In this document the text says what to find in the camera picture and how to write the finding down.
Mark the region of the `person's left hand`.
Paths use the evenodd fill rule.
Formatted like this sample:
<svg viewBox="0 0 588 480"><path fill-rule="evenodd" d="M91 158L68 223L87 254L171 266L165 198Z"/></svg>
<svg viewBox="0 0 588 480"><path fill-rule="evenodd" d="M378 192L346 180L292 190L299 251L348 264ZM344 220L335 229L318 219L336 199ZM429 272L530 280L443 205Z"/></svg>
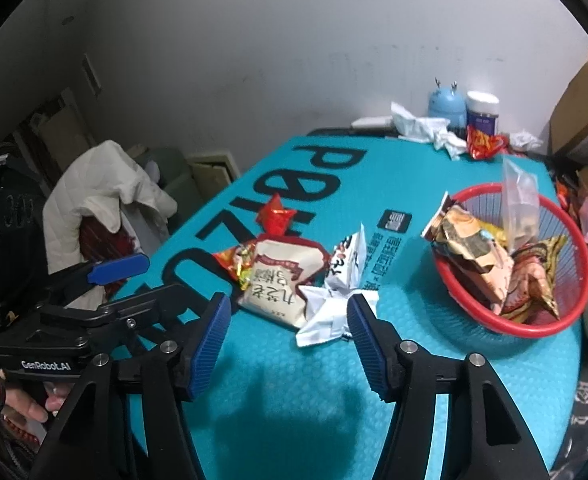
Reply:
<svg viewBox="0 0 588 480"><path fill-rule="evenodd" d="M55 415L62 408L73 386L72 382L44 382L46 400L39 402L21 388L6 385L6 406L12 410L10 417L18 422L30 419L44 424L50 414Z"/></svg>

